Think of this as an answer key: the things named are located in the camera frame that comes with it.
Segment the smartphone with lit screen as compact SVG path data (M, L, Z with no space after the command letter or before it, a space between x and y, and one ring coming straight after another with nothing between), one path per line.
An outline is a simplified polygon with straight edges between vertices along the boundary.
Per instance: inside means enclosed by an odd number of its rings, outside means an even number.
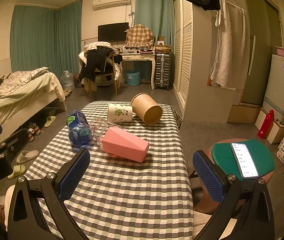
M258 178L258 170L247 146L243 143L232 142L231 149L235 161L237 163L241 178L243 180Z

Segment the black monitor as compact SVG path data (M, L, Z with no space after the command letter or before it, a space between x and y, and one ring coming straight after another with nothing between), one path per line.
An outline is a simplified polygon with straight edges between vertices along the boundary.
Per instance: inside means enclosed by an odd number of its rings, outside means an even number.
M128 22L99 25L98 41L100 42L125 41L128 29L129 29Z

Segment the bed with beige bedding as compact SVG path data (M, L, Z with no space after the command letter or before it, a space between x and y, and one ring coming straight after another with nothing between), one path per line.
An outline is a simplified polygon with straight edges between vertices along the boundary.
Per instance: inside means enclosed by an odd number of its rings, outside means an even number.
M1 80L0 142L52 102L66 110L62 85L47 67L9 73Z

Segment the clear printed glass cup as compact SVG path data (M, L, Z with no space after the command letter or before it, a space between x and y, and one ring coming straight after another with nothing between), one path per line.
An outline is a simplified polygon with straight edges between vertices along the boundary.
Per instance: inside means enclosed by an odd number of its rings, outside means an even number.
M101 148L103 148L102 141L109 128L122 128L121 126L112 122L108 122L106 119L103 118L93 118L89 125L92 130L93 137L96 139Z

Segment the pink faceted cup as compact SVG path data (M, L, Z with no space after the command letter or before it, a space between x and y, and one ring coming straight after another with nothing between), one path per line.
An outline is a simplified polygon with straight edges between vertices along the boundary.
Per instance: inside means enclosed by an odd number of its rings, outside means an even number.
M102 148L107 153L142 163L147 155L149 143L122 128L113 126L107 129L102 138Z

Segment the green slipper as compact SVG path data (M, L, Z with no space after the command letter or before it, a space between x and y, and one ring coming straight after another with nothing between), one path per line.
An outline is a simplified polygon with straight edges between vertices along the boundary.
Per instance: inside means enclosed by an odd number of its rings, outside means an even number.
M22 176L26 172L26 167L23 164L14 165L13 172L7 177L9 180Z

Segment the white slipper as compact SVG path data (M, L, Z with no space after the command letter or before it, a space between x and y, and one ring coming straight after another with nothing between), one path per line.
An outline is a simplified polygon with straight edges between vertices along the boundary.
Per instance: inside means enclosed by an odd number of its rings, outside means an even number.
M21 151L21 153L17 156L17 164L23 164L27 161L30 161L32 159L35 159L39 155L38 150L33 151Z

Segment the brown kraft paper cup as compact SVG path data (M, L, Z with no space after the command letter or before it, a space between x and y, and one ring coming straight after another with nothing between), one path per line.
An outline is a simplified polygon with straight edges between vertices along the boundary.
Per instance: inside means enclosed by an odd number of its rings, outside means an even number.
M156 124L162 117L163 110L147 93L139 93L131 100L133 112L147 125Z

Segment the white air conditioner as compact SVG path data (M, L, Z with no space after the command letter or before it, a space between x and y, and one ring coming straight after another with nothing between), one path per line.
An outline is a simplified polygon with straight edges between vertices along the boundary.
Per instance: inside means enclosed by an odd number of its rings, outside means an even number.
M93 0L93 10L121 7L131 4L131 0Z

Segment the white washing machine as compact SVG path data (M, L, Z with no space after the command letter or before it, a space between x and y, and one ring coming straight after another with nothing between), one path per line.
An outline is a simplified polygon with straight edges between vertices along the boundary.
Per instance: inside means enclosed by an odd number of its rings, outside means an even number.
M272 55L263 109L273 110L274 119L284 125L284 57Z

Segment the pale slipper under bed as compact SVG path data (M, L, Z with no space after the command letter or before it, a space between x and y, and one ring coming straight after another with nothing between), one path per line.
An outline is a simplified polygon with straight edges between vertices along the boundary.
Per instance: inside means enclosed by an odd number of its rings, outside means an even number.
M56 117L54 115L48 116L47 119L46 119L46 122L44 124L44 127L45 128L50 127L55 120L56 120Z

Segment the hanging white towel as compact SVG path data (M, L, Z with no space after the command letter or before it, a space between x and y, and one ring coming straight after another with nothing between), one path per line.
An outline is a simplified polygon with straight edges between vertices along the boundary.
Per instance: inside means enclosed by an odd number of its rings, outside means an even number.
M215 26L217 51L210 74L211 84L226 89L243 89L250 59L250 22L247 11L220 0Z

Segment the teal curtain right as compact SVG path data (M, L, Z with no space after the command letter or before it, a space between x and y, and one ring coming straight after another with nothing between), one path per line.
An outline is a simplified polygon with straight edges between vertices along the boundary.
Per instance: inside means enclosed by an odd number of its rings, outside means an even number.
M166 45L174 45L175 11L173 0L135 0L134 24L149 28L154 39L163 37Z

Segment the blue soda can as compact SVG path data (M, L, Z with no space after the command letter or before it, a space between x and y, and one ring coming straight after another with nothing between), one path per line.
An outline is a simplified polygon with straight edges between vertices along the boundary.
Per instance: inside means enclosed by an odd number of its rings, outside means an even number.
M83 112L74 110L66 118L70 141L77 146L88 145L93 137L92 130Z

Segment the white printed paper cup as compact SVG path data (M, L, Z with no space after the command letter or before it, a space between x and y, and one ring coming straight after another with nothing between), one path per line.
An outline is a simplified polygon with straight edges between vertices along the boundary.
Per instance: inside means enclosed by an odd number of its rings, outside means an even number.
M107 120L112 123L131 122L133 118L133 108L120 103L109 103Z

